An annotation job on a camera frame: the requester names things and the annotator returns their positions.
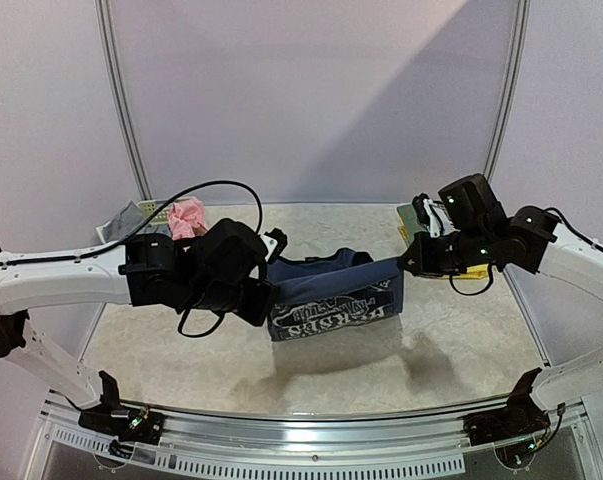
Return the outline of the grey garment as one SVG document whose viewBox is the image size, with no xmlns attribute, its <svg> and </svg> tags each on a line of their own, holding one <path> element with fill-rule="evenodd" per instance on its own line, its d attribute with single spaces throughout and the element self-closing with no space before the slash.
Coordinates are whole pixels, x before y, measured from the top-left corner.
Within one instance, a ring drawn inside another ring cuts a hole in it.
<svg viewBox="0 0 603 480">
<path fill-rule="evenodd" d="M 134 201 L 130 201 L 115 216 L 96 228 L 97 237 L 102 244 L 120 240 L 145 220 L 145 216 Z"/>
</svg>

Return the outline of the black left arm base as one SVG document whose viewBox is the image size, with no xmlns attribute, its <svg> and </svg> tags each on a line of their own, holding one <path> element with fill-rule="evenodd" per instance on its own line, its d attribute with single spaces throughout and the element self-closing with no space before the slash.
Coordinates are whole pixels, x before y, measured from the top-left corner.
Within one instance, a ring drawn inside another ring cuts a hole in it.
<svg viewBox="0 0 603 480">
<path fill-rule="evenodd" d="M 158 445 L 166 417 L 148 405 L 128 407 L 121 403 L 117 381 L 99 372 L 102 393 L 96 406 L 82 409 L 78 425 L 114 437 L 118 442 Z"/>
</svg>

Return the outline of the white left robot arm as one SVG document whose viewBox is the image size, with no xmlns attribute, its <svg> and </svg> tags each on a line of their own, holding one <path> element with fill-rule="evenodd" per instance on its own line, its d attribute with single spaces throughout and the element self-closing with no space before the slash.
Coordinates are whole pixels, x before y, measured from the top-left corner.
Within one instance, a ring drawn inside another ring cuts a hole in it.
<svg viewBox="0 0 603 480">
<path fill-rule="evenodd" d="M 260 326 L 277 297 L 266 278 L 279 243 L 252 232 L 173 241 L 160 234 L 43 254 L 0 249 L 0 359 L 63 394 L 109 434 L 129 426 L 115 379 L 44 335 L 37 311 L 81 305 L 160 306 L 187 317 L 229 314 Z"/>
</svg>

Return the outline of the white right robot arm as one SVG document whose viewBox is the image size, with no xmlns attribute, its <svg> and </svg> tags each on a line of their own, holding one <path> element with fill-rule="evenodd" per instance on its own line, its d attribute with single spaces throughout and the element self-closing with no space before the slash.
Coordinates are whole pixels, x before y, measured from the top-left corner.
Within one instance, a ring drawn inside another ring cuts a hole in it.
<svg viewBox="0 0 603 480">
<path fill-rule="evenodd" d="M 537 408 L 603 391 L 603 245 L 577 232 L 556 208 L 521 208 L 510 218 L 443 212 L 445 230 L 412 235 L 400 267 L 415 277 L 454 279 L 479 265 L 509 267 L 549 367 L 504 407 L 498 427 L 518 436 Z"/>
</svg>

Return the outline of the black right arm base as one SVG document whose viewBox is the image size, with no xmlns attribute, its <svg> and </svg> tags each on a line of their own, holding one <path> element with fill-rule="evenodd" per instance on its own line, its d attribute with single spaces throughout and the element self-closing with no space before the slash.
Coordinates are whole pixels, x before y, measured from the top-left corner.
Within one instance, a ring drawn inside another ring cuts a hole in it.
<svg viewBox="0 0 603 480">
<path fill-rule="evenodd" d="M 532 394 L 545 380 L 549 369 L 537 367 L 525 372 L 515 384 L 503 407 L 468 414 L 463 417 L 463 430 L 472 446 L 493 443 L 543 430 L 539 440 L 533 440 L 525 447 L 532 454 L 541 451 L 560 430 L 566 404 L 556 407 L 557 423 L 551 430 L 550 408 L 542 406 L 540 400 L 534 400 Z"/>
</svg>

